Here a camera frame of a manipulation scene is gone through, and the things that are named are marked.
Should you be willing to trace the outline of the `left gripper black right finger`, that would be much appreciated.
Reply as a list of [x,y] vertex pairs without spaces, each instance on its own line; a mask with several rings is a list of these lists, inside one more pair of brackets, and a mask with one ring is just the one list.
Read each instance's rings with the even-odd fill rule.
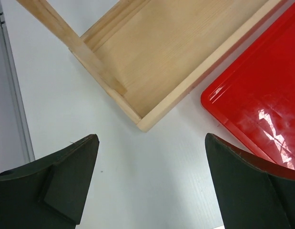
[[205,150],[226,229],[295,229],[295,170],[211,133]]

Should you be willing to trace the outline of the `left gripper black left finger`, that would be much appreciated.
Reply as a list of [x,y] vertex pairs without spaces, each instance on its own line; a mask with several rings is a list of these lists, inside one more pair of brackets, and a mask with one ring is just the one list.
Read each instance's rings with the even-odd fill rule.
[[0,173],[0,229],[74,229],[99,149],[96,134]]

